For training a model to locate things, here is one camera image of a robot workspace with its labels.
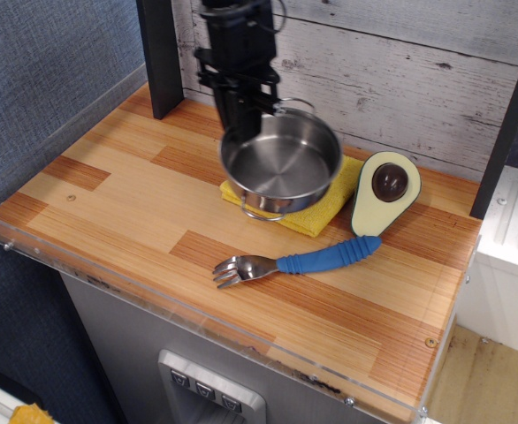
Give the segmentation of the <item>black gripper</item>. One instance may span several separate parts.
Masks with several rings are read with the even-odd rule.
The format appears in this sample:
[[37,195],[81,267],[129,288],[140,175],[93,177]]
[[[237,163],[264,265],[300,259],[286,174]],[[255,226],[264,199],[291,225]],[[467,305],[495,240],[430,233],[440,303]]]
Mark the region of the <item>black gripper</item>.
[[209,47],[198,48],[199,82],[212,89],[225,130],[239,141],[261,131],[262,113],[279,102],[280,77],[271,67],[277,55],[271,8],[201,8]]

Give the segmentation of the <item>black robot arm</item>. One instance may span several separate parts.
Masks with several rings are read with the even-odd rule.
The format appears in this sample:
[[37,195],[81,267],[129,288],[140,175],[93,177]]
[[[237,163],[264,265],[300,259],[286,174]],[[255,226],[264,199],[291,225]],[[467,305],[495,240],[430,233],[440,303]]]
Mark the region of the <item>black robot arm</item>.
[[194,52],[199,82],[212,90],[222,125],[232,140],[257,136],[262,116],[278,102],[280,77],[270,1],[203,1],[209,47]]

